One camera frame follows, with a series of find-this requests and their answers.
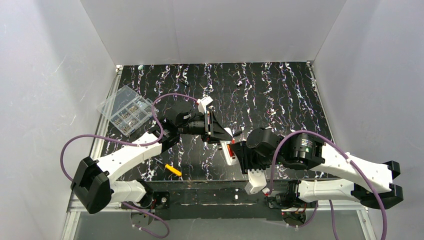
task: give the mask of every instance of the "glass panel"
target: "glass panel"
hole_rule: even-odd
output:
[[[364,234],[355,210],[335,212],[338,236],[343,240],[364,240]],[[140,218],[142,226],[147,225],[148,218]],[[318,211],[315,219],[306,227],[296,230],[286,227],[283,221],[266,221],[266,219],[175,219],[168,220],[171,229],[166,239],[170,240],[329,240],[334,239],[330,211]],[[163,235],[165,226],[153,221],[149,230]],[[82,212],[75,233],[75,240],[156,240],[137,228],[132,228],[129,212],[99,212],[89,214]]]

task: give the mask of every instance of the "red component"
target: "red component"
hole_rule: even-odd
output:
[[[230,157],[234,157],[234,152],[231,150],[231,148],[230,148],[230,145],[229,145],[229,144],[227,144],[227,145],[226,145],[226,148],[228,149],[229,156],[230,156]]]

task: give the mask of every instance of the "white backdrop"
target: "white backdrop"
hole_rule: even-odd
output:
[[[313,64],[337,144],[400,163],[404,201],[387,211],[387,240],[424,236],[423,12],[422,0],[348,0]],[[370,218],[380,239],[381,212]]]
[[[346,0],[81,0],[116,65],[314,60]]]
[[[114,64],[79,0],[0,1],[0,238],[57,240],[71,183],[60,151],[94,133]],[[73,175],[92,139],[65,153]]]

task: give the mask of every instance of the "label on motor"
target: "label on motor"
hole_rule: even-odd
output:
[[[302,146],[305,146],[305,152],[309,153],[310,149],[312,148],[312,141],[308,139],[302,139],[302,142],[300,143]]]

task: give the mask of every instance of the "white plastic part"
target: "white plastic part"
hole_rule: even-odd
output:
[[[360,202],[351,195],[354,183],[346,179],[324,181],[301,181],[297,192],[299,199],[311,203],[318,200],[349,200]]]
[[[133,144],[151,143],[158,139],[155,135],[146,132]],[[122,174],[145,160],[161,154],[162,144],[155,143],[149,146],[124,146],[120,150],[98,158],[97,166],[104,172],[108,171],[109,182],[112,185]]]
[[[248,170],[247,176],[249,182],[244,187],[244,190],[248,195],[259,193],[267,185],[267,179],[265,173],[262,170]]]
[[[231,132],[231,129],[229,127],[224,128],[227,133],[229,133],[231,136],[233,136],[233,133]],[[224,153],[226,164],[229,166],[235,165],[239,162],[237,159],[237,156],[234,154],[233,156],[230,156],[230,151],[228,150],[227,145],[231,144],[231,141],[219,141],[222,147],[222,151]]]
[[[205,96],[202,99],[198,99],[197,100],[197,109],[199,110],[199,112],[205,114],[208,110],[209,105],[213,102],[214,100],[212,99],[212,97],[210,96]]]
[[[262,189],[263,194],[268,194],[269,192],[270,192],[270,189],[268,187],[265,187],[264,189]]]
[[[146,194],[146,190],[141,183],[133,181],[116,181],[110,185],[113,190],[110,203],[120,202],[140,202]]]
[[[368,191],[371,191],[362,176],[333,147],[328,144],[322,146],[321,156],[325,159],[325,163],[311,168],[311,171],[329,173],[356,183]],[[387,165],[365,161],[353,155],[349,155],[349,159],[362,170],[377,193],[380,194],[391,191],[389,184],[393,183],[392,172],[388,169]]]

